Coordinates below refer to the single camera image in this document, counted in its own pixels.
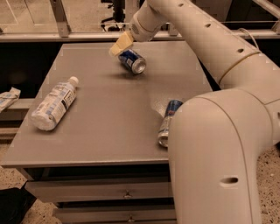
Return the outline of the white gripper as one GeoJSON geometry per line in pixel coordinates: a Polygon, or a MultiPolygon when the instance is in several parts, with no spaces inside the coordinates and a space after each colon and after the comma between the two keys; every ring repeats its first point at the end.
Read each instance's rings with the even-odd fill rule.
{"type": "Polygon", "coordinates": [[[166,18],[149,5],[142,6],[129,22],[129,31],[125,31],[119,39],[109,49],[111,56],[117,56],[129,49],[134,40],[146,42],[154,38],[161,26],[166,22],[166,18]]]}

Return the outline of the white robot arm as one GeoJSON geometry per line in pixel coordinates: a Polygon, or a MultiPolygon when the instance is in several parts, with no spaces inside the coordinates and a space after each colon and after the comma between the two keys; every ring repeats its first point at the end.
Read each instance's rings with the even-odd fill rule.
{"type": "Polygon", "coordinates": [[[190,0],[145,0],[112,55],[172,23],[219,90],[171,120],[168,157],[178,224],[262,224],[257,159],[280,139],[280,72],[259,49],[190,0]]]}

